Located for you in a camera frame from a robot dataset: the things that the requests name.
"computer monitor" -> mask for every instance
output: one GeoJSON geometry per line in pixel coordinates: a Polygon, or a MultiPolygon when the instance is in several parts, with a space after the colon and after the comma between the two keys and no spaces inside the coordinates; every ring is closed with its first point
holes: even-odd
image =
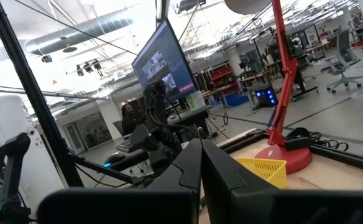
{"type": "Polygon", "coordinates": [[[162,79],[167,97],[174,101],[195,92],[198,87],[182,48],[168,20],[162,22],[132,62],[143,90],[148,82],[162,79]]]}

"ceiling duct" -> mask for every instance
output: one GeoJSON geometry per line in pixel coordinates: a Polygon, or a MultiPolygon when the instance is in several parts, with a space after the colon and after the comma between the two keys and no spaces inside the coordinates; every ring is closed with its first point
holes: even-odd
{"type": "Polygon", "coordinates": [[[52,32],[51,34],[41,36],[25,43],[28,52],[36,55],[47,55],[58,50],[62,50],[75,44],[80,44],[93,37],[99,37],[115,30],[127,27],[133,24],[133,20],[126,18],[128,9],[122,9],[112,12],[86,22],[73,26],[89,35],[79,32],[71,27],[63,30],[52,32]]]}

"gray office chair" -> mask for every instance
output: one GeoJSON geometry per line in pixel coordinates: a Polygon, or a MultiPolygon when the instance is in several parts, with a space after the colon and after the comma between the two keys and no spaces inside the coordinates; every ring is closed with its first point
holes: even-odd
{"type": "Polygon", "coordinates": [[[335,88],[341,84],[344,86],[349,86],[349,83],[356,83],[357,87],[360,88],[361,84],[357,82],[357,79],[363,78],[363,76],[358,77],[345,77],[344,72],[350,68],[352,65],[357,64],[361,61],[351,50],[349,43],[349,30],[343,30],[338,33],[337,36],[338,51],[336,55],[324,58],[324,61],[328,63],[328,67],[321,69],[321,73],[328,72],[331,75],[342,75],[341,79],[329,84],[326,89],[336,93],[335,88]],[[332,59],[337,58],[337,62],[331,62],[332,59]]]}
{"type": "Polygon", "coordinates": [[[124,130],[122,129],[122,121],[115,121],[113,122],[115,128],[119,131],[122,137],[124,137],[124,130]]]}

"gray floor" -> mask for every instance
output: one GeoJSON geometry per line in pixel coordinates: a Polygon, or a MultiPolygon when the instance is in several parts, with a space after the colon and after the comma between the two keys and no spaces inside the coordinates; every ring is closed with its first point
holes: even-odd
{"type": "MultiPolygon", "coordinates": [[[[363,51],[355,50],[356,55],[361,58],[361,62],[346,71],[345,76],[363,75],[363,51]]],[[[318,86],[319,94],[315,91],[305,95],[297,102],[290,102],[285,120],[285,127],[296,128],[305,127],[309,131],[319,131],[328,138],[337,139],[338,141],[346,141],[349,143],[349,152],[360,154],[363,156],[363,80],[362,88],[357,89],[355,85],[351,85],[350,90],[340,86],[336,89],[336,94],[326,91],[326,85],[337,80],[328,73],[321,74],[319,71],[325,67],[325,64],[314,65],[303,72],[303,75],[314,75],[316,80],[307,80],[307,88],[318,86]]],[[[227,109],[230,117],[227,126],[222,127],[224,113],[222,105],[217,105],[213,109],[214,115],[211,121],[218,128],[226,128],[224,134],[233,137],[243,131],[251,128],[265,129],[266,123],[272,114],[273,108],[262,108],[257,113],[250,113],[248,103],[227,109]]],[[[225,140],[226,137],[219,135],[217,142],[225,140]]],[[[112,154],[116,142],[109,142],[97,149],[93,149],[83,154],[87,159],[102,164],[105,158],[112,154]]],[[[141,175],[139,168],[133,168],[134,173],[131,175],[141,175]]],[[[87,170],[89,174],[97,179],[102,178],[102,174],[95,171],[87,170]]],[[[87,187],[95,187],[96,183],[81,174],[81,177],[87,187]]],[[[120,181],[111,177],[104,177],[103,182],[107,184],[120,184],[120,181]]]]}

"glass wall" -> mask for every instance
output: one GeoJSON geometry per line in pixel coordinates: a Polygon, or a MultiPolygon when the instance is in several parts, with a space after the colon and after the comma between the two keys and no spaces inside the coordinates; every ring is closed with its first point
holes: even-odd
{"type": "Polygon", "coordinates": [[[112,139],[103,116],[99,112],[78,119],[76,124],[88,149],[112,139]]]}

